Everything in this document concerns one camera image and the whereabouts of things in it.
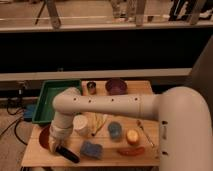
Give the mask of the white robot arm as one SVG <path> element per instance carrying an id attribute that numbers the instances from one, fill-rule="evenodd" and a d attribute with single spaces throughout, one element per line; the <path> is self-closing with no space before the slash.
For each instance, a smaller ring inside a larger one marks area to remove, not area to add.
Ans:
<path id="1" fill-rule="evenodd" d="M 159 121 L 159 171 L 213 171 L 213 126 L 209 107 L 197 91 L 180 86 L 162 94 L 83 96 L 68 88 L 53 100 L 50 127 L 54 152 L 72 133 L 78 112 L 114 114 Z"/>

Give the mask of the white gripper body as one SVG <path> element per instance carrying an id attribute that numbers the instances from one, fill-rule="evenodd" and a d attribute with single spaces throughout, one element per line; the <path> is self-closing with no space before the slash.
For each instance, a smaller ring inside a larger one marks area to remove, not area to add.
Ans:
<path id="1" fill-rule="evenodd" d="M 49 136 L 48 143 L 49 143 L 49 151 L 52 154 L 54 154 L 56 152 L 57 147 L 65 146 L 67 144 L 67 139 L 66 138 L 59 139 L 53 136 Z"/>

